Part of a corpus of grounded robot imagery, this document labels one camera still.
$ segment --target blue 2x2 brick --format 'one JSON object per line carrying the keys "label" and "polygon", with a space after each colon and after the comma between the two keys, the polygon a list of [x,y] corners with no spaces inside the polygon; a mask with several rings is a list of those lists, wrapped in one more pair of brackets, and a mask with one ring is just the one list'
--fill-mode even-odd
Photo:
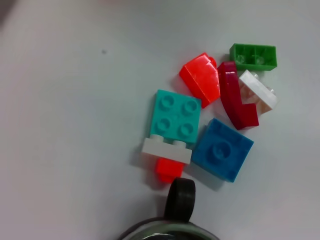
{"label": "blue 2x2 brick", "polygon": [[214,118],[193,151],[191,161],[213,175],[234,182],[253,144]]}

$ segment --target white table surface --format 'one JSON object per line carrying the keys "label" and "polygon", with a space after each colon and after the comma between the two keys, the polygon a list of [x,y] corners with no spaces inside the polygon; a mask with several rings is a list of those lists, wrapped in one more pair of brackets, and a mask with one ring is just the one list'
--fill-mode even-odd
{"label": "white table surface", "polygon": [[[235,183],[195,165],[192,222],[222,240],[320,238],[320,2],[17,0],[0,30],[0,238],[112,240],[163,207],[139,156],[158,89],[202,52],[277,46],[280,103]],[[218,100],[201,113],[230,124]]]}

